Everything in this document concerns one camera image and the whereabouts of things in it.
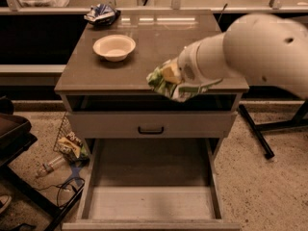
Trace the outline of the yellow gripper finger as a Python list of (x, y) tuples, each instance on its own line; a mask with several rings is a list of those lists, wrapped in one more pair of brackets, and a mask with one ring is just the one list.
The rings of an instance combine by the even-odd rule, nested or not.
[(163, 78), (172, 84), (180, 84), (182, 82), (181, 72), (179, 71), (177, 64), (166, 64), (161, 69)]

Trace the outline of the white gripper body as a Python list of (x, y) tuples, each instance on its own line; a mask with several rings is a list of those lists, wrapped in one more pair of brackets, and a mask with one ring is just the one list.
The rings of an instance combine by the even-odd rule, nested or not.
[(206, 82), (206, 79), (201, 74), (197, 63), (197, 52), (199, 46), (199, 41), (185, 46), (177, 60), (182, 78), (186, 83), (193, 85), (200, 85)]

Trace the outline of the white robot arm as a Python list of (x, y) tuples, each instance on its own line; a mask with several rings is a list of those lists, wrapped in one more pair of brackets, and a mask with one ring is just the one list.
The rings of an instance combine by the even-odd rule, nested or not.
[(265, 13), (247, 14), (226, 32), (186, 46), (161, 68), (163, 79), (184, 90), (203, 91), (224, 79), (244, 77), (250, 85), (275, 86), (308, 97), (308, 29)]

